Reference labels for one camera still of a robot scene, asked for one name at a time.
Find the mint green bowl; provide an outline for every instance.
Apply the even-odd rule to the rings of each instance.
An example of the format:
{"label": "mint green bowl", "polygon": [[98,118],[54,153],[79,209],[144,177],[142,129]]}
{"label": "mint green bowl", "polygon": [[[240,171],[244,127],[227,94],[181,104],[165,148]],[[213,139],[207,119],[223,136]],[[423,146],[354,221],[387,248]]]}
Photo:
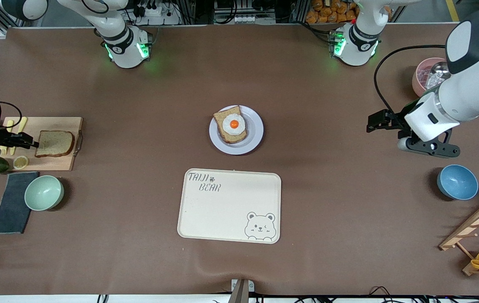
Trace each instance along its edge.
{"label": "mint green bowl", "polygon": [[53,176],[34,179],[24,192],[24,201],[31,210],[47,210],[55,207],[64,197],[64,186]]}

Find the yellow tape line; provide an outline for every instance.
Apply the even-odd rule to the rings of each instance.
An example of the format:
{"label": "yellow tape line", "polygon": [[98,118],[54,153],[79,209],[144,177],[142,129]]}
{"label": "yellow tape line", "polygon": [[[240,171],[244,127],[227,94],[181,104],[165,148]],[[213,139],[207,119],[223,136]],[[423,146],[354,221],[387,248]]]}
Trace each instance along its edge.
{"label": "yellow tape line", "polygon": [[447,8],[449,9],[451,20],[453,20],[453,22],[459,22],[460,20],[458,19],[457,9],[455,8],[453,0],[445,0],[445,2],[447,3]]}

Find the lemon slice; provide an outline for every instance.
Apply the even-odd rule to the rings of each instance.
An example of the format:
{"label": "lemon slice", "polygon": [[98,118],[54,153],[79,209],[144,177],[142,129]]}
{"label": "lemon slice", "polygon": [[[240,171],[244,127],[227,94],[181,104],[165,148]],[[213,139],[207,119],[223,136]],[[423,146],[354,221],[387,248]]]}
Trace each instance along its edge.
{"label": "lemon slice", "polygon": [[13,168],[17,170],[23,169],[24,167],[28,166],[28,163],[30,163],[30,161],[27,157],[19,156],[13,160]]}

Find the mug handle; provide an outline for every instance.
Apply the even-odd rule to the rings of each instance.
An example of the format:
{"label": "mug handle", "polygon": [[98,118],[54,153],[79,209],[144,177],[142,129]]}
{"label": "mug handle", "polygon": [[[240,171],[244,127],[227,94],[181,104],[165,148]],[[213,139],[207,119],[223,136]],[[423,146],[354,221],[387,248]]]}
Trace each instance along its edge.
{"label": "mug handle", "polygon": [[472,260],[472,266],[479,270],[479,260]]}

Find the bear face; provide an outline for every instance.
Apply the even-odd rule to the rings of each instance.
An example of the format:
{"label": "bear face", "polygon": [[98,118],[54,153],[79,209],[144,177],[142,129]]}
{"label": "bear face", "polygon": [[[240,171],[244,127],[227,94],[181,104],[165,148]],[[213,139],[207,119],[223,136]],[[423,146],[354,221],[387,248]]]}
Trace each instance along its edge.
{"label": "bear face", "polygon": [[275,215],[272,213],[256,215],[250,212],[247,214],[247,220],[245,234],[249,239],[272,240],[277,234],[274,226]]}

